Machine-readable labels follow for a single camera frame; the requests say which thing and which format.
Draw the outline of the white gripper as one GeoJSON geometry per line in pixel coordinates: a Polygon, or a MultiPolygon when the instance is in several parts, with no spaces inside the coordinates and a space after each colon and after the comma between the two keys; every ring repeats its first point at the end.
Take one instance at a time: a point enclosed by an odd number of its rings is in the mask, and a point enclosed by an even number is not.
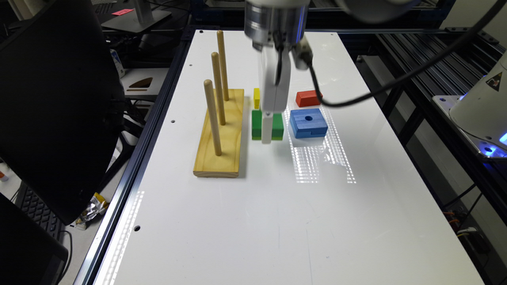
{"type": "Polygon", "coordinates": [[[273,132],[273,113],[282,113],[287,106],[291,78],[291,60],[282,51],[281,72],[278,76],[279,52],[274,47],[263,47],[260,55],[260,108],[262,113],[261,142],[270,144],[273,132]]]}

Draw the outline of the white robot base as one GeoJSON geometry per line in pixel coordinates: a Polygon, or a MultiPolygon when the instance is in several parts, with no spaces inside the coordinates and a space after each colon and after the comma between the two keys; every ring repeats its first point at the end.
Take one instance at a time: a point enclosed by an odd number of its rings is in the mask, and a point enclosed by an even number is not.
{"type": "Polygon", "coordinates": [[[464,95],[433,102],[483,160],[506,161],[506,56],[464,95]]]}

